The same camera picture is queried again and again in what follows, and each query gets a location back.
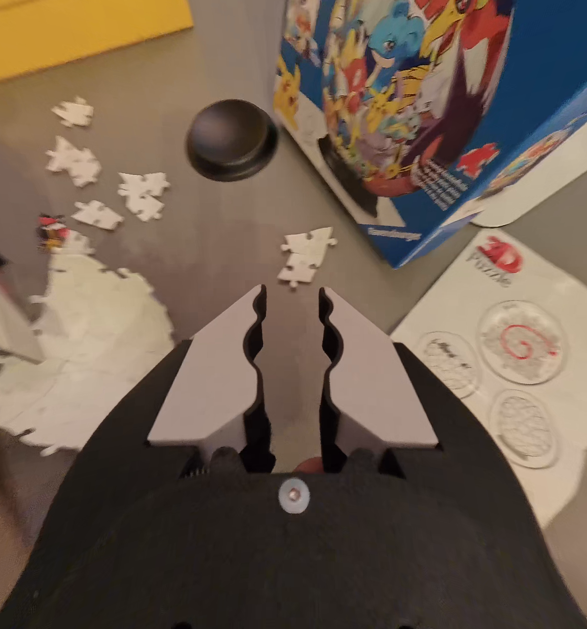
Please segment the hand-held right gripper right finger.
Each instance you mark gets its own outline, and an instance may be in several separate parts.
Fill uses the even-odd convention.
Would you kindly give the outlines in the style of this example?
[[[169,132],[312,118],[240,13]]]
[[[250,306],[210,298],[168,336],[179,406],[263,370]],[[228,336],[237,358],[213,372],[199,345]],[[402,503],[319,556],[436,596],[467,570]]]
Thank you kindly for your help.
[[[392,448],[431,450],[439,439],[391,338],[333,289],[319,291],[329,358],[320,405],[321,459],[340,472],[356,450],[380,462]]]

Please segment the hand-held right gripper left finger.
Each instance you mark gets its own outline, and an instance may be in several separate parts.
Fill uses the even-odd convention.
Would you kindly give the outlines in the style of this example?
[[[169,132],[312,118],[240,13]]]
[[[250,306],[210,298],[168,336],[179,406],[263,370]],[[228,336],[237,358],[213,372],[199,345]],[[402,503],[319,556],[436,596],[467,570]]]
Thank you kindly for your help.
[[[271,423],[256,357],[267,291],[257,285],[195,333],[148,434],[157,447],[194,447],[204,465],[220,448],[250,473],[270,473]]]

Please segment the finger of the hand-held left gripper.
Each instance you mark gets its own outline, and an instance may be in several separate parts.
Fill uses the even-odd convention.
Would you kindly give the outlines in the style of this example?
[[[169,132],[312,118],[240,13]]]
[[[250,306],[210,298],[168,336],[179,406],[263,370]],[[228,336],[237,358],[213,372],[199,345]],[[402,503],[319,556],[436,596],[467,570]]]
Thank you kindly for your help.
[[[30,322],[0,287],[0,350],[36,364],[45,353]]]

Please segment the partly built puzzle ball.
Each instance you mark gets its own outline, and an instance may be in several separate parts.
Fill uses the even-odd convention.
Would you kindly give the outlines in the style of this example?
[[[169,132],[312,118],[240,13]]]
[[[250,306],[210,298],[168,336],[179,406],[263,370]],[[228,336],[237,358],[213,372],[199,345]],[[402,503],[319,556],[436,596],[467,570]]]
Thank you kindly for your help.
[[[81,450],[118,402],[172,349],[166,308],[141,275],[103,269],[70,231],[49,254],[47,288],[30,326],[45,360],[0,350],[0,429],[41,448]]]

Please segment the small joined puzzle piece cluster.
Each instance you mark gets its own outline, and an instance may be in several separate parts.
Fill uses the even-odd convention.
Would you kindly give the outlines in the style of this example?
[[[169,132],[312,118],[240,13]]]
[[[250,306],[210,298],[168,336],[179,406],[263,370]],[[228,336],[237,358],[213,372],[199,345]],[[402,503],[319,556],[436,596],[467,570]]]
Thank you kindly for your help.
[[[278,273],[277,279],[296,289],[300,284],[310,284],[316,271],[322,265],[330,247],[337,244],[331,226],[318,228],[304,233],[284,236],[281,250],[288,258]]]

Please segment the black round ball stand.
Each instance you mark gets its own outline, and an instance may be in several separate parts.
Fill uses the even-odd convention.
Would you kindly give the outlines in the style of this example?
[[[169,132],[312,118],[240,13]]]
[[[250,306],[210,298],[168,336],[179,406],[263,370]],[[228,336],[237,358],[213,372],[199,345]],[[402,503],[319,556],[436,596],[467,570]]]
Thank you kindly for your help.
[[[215,182],[253,177],[274,157],[279,130],[269,114],[243,99],[223,99],[200,110],[188,129],[185,153],[201,176]]]

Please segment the blue puzzle box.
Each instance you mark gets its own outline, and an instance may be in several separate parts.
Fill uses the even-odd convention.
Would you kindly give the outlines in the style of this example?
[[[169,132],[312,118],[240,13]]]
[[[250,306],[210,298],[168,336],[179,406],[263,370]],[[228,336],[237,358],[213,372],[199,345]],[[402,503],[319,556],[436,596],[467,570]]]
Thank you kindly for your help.
[[[587,1],[287,1],[273,108],[398,269],[587,123]]]

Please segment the white instruction leaflet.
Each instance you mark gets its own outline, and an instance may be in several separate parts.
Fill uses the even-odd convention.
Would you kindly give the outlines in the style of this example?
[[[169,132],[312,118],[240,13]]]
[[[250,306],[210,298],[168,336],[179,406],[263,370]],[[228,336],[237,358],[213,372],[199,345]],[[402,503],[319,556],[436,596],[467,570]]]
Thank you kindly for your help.
[[[462,400],[545,528],[587,454],[587,287],[501,230],[481,230],[391,334]]]

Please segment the yellow plastic bin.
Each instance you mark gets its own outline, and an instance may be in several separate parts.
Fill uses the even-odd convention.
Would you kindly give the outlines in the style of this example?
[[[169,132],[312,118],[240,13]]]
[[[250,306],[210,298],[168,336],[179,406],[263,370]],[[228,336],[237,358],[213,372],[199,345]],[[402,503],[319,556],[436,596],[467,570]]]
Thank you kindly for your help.
[[[0,82],[193,26],[187,1],[0,1]]]

